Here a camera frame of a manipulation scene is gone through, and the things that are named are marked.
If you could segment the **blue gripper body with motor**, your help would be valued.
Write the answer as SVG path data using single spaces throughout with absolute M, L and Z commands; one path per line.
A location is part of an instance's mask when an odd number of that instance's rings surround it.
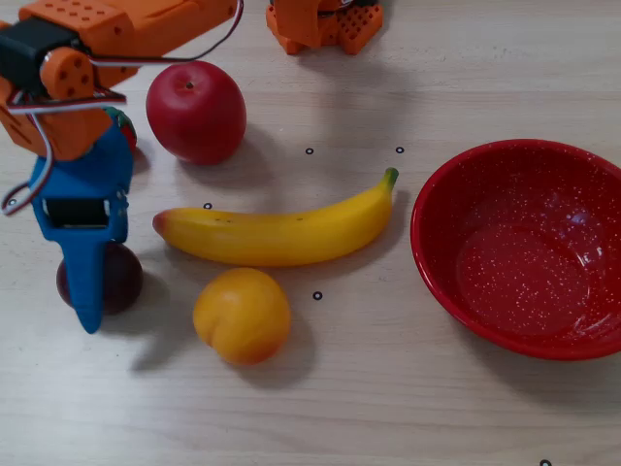
M 117 242 L 116 193 L 130 191 L 133 154 L 117 121 L 81 157 L 55 161 L 32 201 L 44 238 L 63 243 L 94 234 Z

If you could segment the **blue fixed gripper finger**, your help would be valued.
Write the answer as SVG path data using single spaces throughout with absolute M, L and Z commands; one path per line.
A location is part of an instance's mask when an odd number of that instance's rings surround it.
M 61 244 L 71 303 L 88 334 L 98 331 L 103 318 L 105 248 L 91 241 Z

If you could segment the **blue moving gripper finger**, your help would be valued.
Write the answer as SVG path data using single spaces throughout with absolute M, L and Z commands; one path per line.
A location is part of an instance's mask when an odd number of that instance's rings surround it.
M 118 200 L 118 209 L 117 209 L 117 229 L 115 233 L 115 240 L 117 242 L 125 242 L 128 236 L 128 199 L 127 192 L 123 189 L 119 190 L 116 193 L 116 197 Z

